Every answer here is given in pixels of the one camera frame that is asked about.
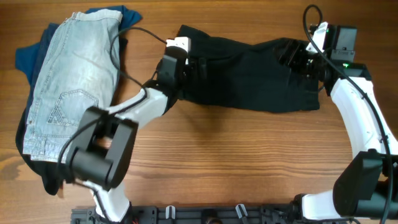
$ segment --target black cloth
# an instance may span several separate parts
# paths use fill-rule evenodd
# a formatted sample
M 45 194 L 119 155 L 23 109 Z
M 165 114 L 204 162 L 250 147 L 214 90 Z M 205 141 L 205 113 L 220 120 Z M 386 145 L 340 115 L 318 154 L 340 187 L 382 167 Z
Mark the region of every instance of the black cloth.
M 180 99 L 275 113 L 319 109 L 318 80 L 291 72 L 274 55 L 288 39 L 249 45 L 185 25 L 178 36 L 191 39 L 193 64 Z

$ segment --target jeans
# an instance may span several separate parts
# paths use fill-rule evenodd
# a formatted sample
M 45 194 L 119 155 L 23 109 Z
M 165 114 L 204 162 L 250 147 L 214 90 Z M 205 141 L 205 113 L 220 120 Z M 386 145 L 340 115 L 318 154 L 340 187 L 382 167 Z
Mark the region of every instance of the jeans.
M 24 136 L 24 154 L 56 162 L 90 106 L 111 104 L 118 71 L 109 57 L 122 14 L 103 9 L 73 13 L 55 31 L 34 89 Z M 112 57 L 119 63 L 119 41 Z

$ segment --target wood grain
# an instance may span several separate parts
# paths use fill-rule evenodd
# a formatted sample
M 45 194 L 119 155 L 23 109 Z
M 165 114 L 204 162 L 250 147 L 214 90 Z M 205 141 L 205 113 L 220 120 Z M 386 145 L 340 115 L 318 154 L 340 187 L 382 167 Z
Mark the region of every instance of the wood grain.
M 255 44 L 304 39 L 302 13 L 314 2 L 328 22 L 358 27 L 356 61 L 368 66 L 379 106 L 398 134 L 397 1 L 34 2 L 0 5 L 0 223 L 68 223 L 70 209 L 93 205 L 88 192 L 74 186 L 65 187 L 65 199 L 47 195 L 14 141 L 29 94 L 24 74 L 14 68 L 15 49 L 38 42 L 49 22 L 90 7 L 124 4 L 143 15 L 138 26 L 164 39 L 186 24 Z M 164 46 L 141 32 L 127 38 L 126 70 L 144 82 Z M 124 82 L 119 101 L 137 91 Z M 318 111 L 272 114 L 179 101 L 139 132 L 127 196 L 133 205 L 235 205 L 285 203 L 299 193 L 328 190 L 352 155 L 336 106 L 324 93 L 320 103 Z

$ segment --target pile of clothes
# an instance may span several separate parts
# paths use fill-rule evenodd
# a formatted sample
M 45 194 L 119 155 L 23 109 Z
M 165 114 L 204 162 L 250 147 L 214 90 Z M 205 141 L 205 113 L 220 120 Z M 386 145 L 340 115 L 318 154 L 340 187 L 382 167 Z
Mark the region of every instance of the pile of clothes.
M 124 6 L 75 12 L 49 24 L 39 43 L 17 49 L 16 68 L 26 74 L 30 94 L 16 144 L 47 193 L 55 195 L 62 183 L 55 162 L 84 111 L 111 105 L 119 74 L 110 56 L 119 63 L 127 45 L 117 39 L 109 52 L 112 38 L 141 18 Z M 272 53 L 286 39 L 249 45 L 188 26 L 178 36 L 191 38 L 190 60 L 200 64 L 192 68 L 200 78 L 184 86 L 181 100 L 276 113 L 319 109 L 318 82 L 292 73 Z

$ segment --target denim jeans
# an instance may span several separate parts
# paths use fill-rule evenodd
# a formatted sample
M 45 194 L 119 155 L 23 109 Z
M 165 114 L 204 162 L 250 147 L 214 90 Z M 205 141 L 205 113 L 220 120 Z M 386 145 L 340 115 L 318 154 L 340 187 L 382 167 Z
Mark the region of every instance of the denim jeans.
M 121 18 L 119 11 L 108 9 L 78 12 L 55 31 L 26 124 L 24 154 L 32 160 L 57 161 L 84 111 L 111 104 L 118 72 L 109 57 L 110 41 L 118 33 Z M 113 47 L 112 57 L 119 63 L 118 40 Z

